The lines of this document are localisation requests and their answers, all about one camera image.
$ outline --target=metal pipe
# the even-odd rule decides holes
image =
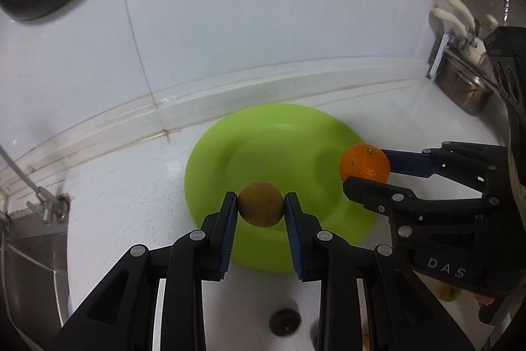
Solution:
[[[20,168],[18,168],[18,165],[15,164],[15,162],[10,158],[9,155],[7,155],[7,152],[4,151],[2,145],[0,144],[0,156],[4,159],[4,161],[7,163],[8,166],[10,166],[13,171],[23,180],[25,183],[33,189],[36,193],[38,193],[38,186],[36,186],[33,181],[26,176]]]

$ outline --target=metal container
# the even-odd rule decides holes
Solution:
[[[463,111],[477,116],[492,93],[492,85],[449,49],[444,51],[436,83]]]

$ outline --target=faucet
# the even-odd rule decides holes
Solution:
[[[54,196],[46,188],[37,186],[22,170],[15,164],[7,152],[3,149],[0,144],[0,156],[5,160],[13,171],[31,188],[35,191],[36,197],[39,203],[33,204],[27,201],[26,207],[32,212],[39,215],[42,221],[46,224],[53,222],[55,218],[58,222],[64,220],[69,209],[69,198],[67,195]],[[11,224],[11,218],[7,213],[0,212],[0,224],[4,225],[4,229],[9,230]]]

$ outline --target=wall tile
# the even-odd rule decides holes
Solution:
[[[265,64],[422,54],[432,0],[127,0],[152,91]]]
[[[147,93],[124,0],[73,0],[29,23],[0,11],[0,142],[11,157]]]

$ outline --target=kiwi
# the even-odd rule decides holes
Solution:
[[[239,193],[238,211],[249,224],[268,228],[281,220],[285,203],[281,192],[273,184],[252,182]]]

